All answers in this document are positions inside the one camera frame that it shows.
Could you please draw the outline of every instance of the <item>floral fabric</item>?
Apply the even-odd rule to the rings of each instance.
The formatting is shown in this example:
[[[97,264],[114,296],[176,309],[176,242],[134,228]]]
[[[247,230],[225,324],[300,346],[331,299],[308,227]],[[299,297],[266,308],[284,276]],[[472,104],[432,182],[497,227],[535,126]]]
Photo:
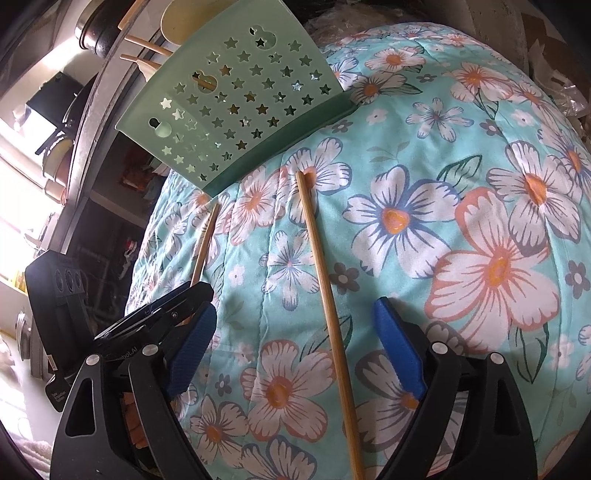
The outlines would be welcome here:
[[[330,346],[294,173],[306,172],[340,316],[367,468],[418,402],[372,327],[387,296],[431,340],[498,351],[530,418],[540,475],[591,406],[591,158],[546,95],[497,52],[435,24],[325,49],[359,108],[217,198],[204,278],[218,326],[182,426],[213,478],[350,478]],[[128,311],[191,278],[213,201],[172,173]],[[449,462],[458,395],[431,471]]]

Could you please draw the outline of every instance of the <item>green plastic basket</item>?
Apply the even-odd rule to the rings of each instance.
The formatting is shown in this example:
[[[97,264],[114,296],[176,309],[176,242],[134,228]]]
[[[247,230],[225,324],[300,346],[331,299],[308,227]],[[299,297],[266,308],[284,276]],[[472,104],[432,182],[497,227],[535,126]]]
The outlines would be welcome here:
[[[354,109],[280,0],[239,0],[164,63],[116,128],[215,196]]]

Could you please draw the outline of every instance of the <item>silver screw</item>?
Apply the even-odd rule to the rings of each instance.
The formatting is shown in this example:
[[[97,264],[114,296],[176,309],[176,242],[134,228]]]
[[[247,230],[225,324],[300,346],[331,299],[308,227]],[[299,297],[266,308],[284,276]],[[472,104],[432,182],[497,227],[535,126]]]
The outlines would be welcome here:
[[[93,353],[86,359],[86,365],[96,365],[99,362],[99,360],[100,357],[96,353]]]
[[[505,361],[505,358],[497,352],[492,352],[491,353],[491,362],[493,362],[494,364],[497,365],[502,365],[502,363]]]
[[[445,343],[435,342],[431,345],[431,349],[439,355],[445,355],[447,353],[447,345]]]
[[[154,345],[153,343],[151,343],[150,345],[146,345],[144,348],[142,348],[142,353],[145,356],[155,355],[156,353],[158,353],[158,345]]]

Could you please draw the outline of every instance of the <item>blue rubber pad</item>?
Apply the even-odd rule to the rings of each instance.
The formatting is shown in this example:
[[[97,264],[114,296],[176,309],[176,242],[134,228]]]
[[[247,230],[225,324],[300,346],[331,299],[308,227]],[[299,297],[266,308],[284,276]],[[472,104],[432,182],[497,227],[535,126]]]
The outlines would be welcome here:
[[[209,304],[169,366],[170,379],[166,391],[171,398],[186,392],[189,388],[216,326],[216,309]]]
[[[398,312],[382,297],[374,303],[374,328],[400,383],[417,400],[427,392],[423,379],[423,362],[401,328]]]

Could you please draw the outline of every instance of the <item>teal bedding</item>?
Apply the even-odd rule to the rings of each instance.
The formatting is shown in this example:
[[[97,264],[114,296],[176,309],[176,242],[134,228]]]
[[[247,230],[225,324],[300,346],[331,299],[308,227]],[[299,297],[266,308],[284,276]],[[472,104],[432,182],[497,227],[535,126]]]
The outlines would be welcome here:
[[[335,370],[294,172],[309,173],[368,479],[417,408],[372,328],[381,296],[456,352],[498,351],[543,476],[591,407],[591,158],[533,82],[436,24],[374,28],[324,49],[353,114],[212,200],[171,173],[135,265],[130,312],[204,279],[216,334],[182,427],[213,478],[350,478]],[[449,462],[466,396],[431,471]]]

